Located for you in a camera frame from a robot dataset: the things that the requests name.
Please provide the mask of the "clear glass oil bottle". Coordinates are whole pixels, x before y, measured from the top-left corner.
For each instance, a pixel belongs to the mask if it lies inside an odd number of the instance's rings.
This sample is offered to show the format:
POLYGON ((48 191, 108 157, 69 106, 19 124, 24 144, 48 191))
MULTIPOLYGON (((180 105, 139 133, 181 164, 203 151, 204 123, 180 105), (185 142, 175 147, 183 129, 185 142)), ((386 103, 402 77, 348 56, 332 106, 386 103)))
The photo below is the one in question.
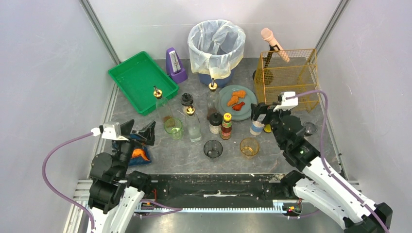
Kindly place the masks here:
POLYGON ((195 112, 193 105, 190 105, 186 109, 185 123, 191 142, 200 141, 202 139, 200 120, 195 112))

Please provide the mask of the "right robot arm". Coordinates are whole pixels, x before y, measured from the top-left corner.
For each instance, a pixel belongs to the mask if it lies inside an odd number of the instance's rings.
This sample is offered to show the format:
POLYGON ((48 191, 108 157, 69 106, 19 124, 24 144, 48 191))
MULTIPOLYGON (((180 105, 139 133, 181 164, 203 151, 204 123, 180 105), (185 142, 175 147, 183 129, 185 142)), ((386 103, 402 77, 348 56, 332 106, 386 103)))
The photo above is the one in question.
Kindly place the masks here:
POLYGON ((295 170, 281 179, 287 192, 308 201, 345 233, 387 233, 393 210, 375 203, 336 172, 304 138, 300 118, 278 105, 251 104, 251 120, 271 126, 278 147, 295 170))

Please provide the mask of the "glass oil bottle amber residue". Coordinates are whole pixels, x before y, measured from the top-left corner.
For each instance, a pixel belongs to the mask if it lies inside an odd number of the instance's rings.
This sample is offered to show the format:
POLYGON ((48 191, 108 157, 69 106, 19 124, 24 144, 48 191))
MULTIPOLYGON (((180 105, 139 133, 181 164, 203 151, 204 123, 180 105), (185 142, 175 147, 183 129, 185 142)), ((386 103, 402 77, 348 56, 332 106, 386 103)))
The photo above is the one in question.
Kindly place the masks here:
POLYGON ((154 86, 153 96, 156 98, 156 109, 163 123, 173 118, 168 99, 164 97, 162 90, 154 86))

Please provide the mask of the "red sauce bottle yellow cap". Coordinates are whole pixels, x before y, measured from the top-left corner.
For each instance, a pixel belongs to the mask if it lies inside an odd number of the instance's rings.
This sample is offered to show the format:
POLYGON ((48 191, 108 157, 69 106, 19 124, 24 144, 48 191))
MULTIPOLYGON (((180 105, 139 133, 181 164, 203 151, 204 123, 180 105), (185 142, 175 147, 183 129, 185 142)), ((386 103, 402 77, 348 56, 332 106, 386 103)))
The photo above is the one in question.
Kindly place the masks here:
POLYGON ((228 140, 232 133, 232 115, 230 113, 225 113, 223 115, 223 121, 221 124, 221 138, 223 140, 228 140))

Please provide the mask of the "glass oil bottle dark liquid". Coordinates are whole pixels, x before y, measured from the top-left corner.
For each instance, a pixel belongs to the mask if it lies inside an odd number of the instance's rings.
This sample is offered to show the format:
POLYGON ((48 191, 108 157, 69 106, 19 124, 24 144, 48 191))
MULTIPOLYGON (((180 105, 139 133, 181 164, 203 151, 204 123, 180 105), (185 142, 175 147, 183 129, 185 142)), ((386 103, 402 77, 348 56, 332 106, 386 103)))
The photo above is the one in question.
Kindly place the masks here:
POLYGON ((219 92, 217 91, 218 85, 215 82, 214 78, 211 79, 211 83, 208 85, 209 93, 207 95, 207 115, 206 118, 209 120, 209 116, 212 113, 216 113, 218 111, 219 105, 219 92))

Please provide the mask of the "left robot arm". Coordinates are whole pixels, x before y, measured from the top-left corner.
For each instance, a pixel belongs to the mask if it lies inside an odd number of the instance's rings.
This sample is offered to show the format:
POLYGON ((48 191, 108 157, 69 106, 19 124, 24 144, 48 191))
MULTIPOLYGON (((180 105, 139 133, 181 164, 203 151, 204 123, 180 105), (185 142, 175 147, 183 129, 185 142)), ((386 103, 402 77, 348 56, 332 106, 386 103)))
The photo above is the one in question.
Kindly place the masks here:
POLYGON ((139 202, 152 193, 150 175, 138 171, 127 174, 127 170, 138 149, 154 145, 156 122, 133 131, 134 122, 107 122, 91 129, 93 136, 114 143, 111 153, 99 153, 91 163, 92 184, 87 204, 93 233, 125 232, 139 202))

